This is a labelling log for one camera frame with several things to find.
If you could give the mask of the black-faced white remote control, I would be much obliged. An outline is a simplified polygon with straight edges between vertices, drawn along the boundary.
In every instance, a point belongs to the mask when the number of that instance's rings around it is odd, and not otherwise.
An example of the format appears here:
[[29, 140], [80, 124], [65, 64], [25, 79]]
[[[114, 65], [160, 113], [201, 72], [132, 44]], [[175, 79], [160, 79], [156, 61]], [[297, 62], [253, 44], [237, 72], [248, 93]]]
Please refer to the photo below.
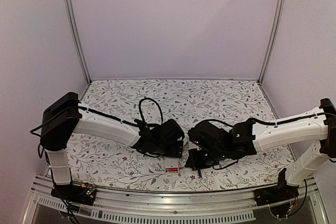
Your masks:
[[[166, 173], [165, 169], [169, 167], [178, 167], [178, 172], [177, 173]], [[179, 159], [173, 158], [173, 157], [165, 157], [164, 158], [164, 172], [166, 175], [179, 176], [180, 175]]]

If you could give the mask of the slim white remote control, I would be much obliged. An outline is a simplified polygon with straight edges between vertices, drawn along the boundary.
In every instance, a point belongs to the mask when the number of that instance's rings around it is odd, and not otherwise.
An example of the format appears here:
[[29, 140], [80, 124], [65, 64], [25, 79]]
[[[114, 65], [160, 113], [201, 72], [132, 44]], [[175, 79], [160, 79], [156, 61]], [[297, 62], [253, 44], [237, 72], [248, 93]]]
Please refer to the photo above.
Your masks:
[[185, 141], [184, 146], [183, 146], [183, 150], [188, 151], [189, 149], [190, 149], [189, 148], [189, 141]]

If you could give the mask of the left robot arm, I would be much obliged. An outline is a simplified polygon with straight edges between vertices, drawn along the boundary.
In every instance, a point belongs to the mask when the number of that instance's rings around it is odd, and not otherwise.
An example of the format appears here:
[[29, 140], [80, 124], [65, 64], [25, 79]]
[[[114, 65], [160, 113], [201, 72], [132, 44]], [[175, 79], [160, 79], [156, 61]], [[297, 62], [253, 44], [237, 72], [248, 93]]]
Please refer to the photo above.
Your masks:
[[164, 173], [178, 174], [182, 157], [184, 132], [175, 120], [147, 123], [144, 117], [133, 122], [120, 119], [89, 107], [78, 95], [68, 92], [43, 112], [40, 144], [46, 151], [53, 181], [67, 200], [78, 195], [66, 153], [72, 134], [88, 134], [128, 146], [151, 158], [164, 158]]

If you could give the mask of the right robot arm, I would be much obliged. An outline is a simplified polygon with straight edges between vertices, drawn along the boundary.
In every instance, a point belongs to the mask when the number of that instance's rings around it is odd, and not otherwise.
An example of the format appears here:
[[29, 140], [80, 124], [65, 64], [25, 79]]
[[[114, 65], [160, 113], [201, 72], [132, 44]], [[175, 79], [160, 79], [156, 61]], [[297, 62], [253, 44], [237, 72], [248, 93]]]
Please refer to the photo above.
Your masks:
[[311, 141], [310, 148], [285, 168], [284, 180], [271, 190], [276, 201], [291, 194], [292, 187], [312, 175], [322, 164], [335, 158], [335, 106], [330, 99], [305, 113], [265, 122], [249, 118], [229, 131], [203, 120], [188, 131], [189, 144], [186, 168], [211, 168], [226, 159], [239, 160], [269, 148]]

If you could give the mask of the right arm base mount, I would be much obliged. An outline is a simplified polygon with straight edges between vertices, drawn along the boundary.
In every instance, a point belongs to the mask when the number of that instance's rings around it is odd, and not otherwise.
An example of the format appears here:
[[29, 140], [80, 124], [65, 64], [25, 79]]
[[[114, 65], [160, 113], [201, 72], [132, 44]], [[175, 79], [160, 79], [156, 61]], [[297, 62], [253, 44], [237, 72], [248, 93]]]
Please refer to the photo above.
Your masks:
[[284, 204], [270, 206], [270, 213], [278, 218], [287, 218], [291, 214], [297, 197], [299, 196], [298, 186], [276, 185], [272, 187], [254, 190], [254, 201], [257, 206], [271, 205], [285, 201]]

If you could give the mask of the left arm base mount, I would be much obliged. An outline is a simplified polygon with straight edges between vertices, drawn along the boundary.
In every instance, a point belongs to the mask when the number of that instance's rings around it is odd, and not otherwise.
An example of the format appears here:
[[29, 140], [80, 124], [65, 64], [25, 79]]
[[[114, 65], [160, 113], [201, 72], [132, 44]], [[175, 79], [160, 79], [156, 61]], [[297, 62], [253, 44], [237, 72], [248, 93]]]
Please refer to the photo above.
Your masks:
[[51, 196], [64, 201], [93, 206], [96, 193], [96, 186], [89, 183], [83, 183], [81, 185], [76, 185], [73, 183], [70, 183], [69, 185], [54, 184], [51, 191]]

